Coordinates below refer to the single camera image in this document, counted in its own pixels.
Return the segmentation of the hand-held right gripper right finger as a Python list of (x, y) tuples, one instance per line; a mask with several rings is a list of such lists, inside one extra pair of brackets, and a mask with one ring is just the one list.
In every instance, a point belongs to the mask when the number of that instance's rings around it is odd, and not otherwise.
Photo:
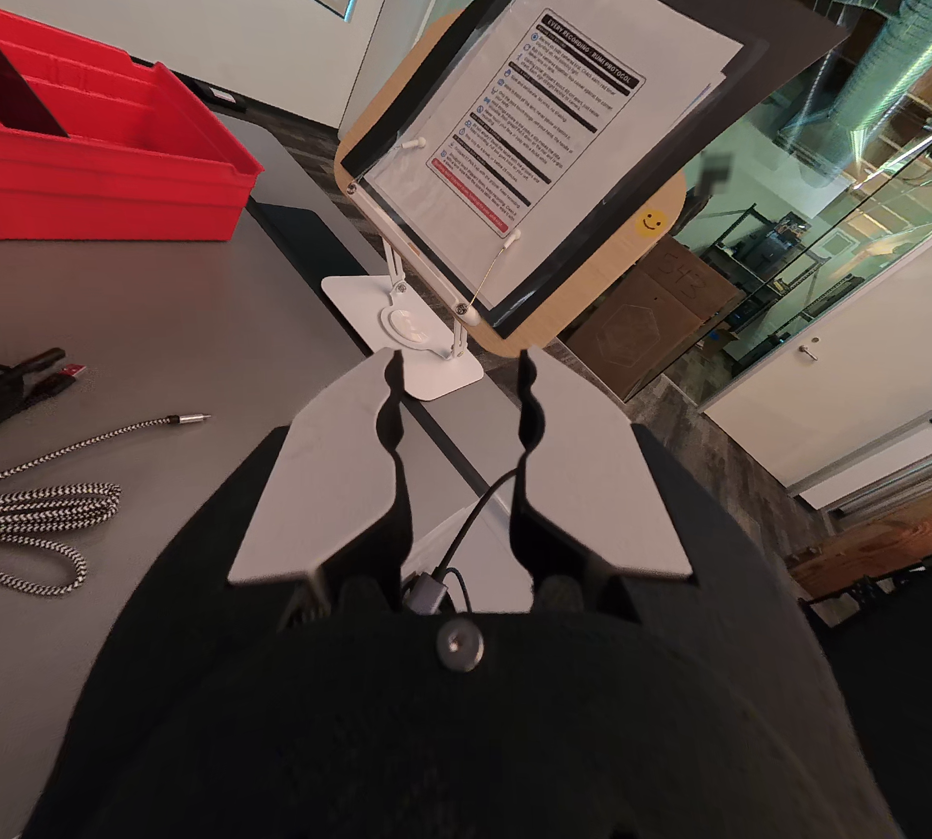
[(615, 577), (691, 580), (693, 566), (621, 409), (539, 347), (521, 353), (517, 386), (523, 452), (509, 540), (533, 590), (554, 576), (585, 592)]

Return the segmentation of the white door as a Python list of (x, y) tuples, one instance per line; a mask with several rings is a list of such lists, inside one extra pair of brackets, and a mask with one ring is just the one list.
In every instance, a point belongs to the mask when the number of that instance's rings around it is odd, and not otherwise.
[(926, 240), (701, 406), (785, 488), (930, 411)]

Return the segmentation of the wooden document stand white base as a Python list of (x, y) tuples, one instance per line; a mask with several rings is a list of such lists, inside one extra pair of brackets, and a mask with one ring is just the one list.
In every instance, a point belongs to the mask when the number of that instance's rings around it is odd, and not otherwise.
[[(427, 161), (546, 7), (646, 82), (501, 239)], [(417, 43), (337, 154), (388, 269), (322, 291), (372, 352), (402, 354), (414, 398), (471, 385), (470, 339), (503, 357), (546, 346), (669, 235), (683, 167), (844, 40), (795, 0), (472, 0)], [(662, 237), (635, 233), (645, 207), (668, 215)]]

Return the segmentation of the red plastic bin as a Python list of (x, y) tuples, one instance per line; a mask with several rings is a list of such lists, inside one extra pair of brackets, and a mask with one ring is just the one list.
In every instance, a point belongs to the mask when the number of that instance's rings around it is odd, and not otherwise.
[(3, 10), (3, 240), (227, 241), (263, 166), (161, 63)]

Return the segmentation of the grey usb hub with cable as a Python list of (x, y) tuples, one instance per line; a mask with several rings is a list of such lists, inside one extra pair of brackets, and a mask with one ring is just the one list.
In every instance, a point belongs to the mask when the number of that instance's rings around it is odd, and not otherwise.
[(457, 534), (449, 543), (438, 565), (429, 573), (420, 573), (402, 588), (402, 603), (410, 611), (420, 615), (432, 615), (442, 611), (445, 600), (450, 600), (446, 578), (452, 575), (460, 586), (465, 611), (472, 612), (472, 600), (461, 571), (453, 566), (452, 561), (461, 543), (466, 539), (473, 524), (483, 513), (484, 507), (494, 498), (499, 489), (516, 476), (516, 469), (502, 474), (470, 510)]

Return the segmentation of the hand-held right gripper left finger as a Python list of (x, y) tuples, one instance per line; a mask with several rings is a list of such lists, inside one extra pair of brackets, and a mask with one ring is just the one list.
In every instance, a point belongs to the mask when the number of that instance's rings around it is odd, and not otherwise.
[(413, 518), (399, 445), (403, 360), (383, 349), (293, 419), (227, 574), (234, 587), (306, 585), (333, 607), (367, 578), (402, 604)]

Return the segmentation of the dark rectangular pad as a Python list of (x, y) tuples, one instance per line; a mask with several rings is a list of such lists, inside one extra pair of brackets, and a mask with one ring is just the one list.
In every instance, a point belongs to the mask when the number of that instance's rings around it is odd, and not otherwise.
[(254, 199), (248, 202), (247, 211), (317, 295), (327, 278), (367, 275), (315, 212)]

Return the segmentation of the tall cardboard box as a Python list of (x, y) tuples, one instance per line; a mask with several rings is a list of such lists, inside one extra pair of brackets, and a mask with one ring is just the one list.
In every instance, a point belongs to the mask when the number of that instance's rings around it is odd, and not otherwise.
[(619, 399), (627, 401), (745, 295), (716, 268), (664, 236), (565, 344)]

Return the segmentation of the printed instruction sheet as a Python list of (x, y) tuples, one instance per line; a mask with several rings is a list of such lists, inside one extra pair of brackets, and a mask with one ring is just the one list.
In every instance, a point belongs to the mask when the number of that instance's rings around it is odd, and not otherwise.
[(645, 82), (546, 7), (427, 167), (507, 239)]

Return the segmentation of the black shelving rack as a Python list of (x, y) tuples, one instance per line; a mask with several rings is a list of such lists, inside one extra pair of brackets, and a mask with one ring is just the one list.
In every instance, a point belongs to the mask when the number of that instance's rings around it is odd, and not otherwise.
[(731, 329), (749, 324), (790, 291), (778, 277), (803, 253), (809, 227), (795, 213), (771, 220), (751, 205), (701, 253), (743, 296), (725, 319)]

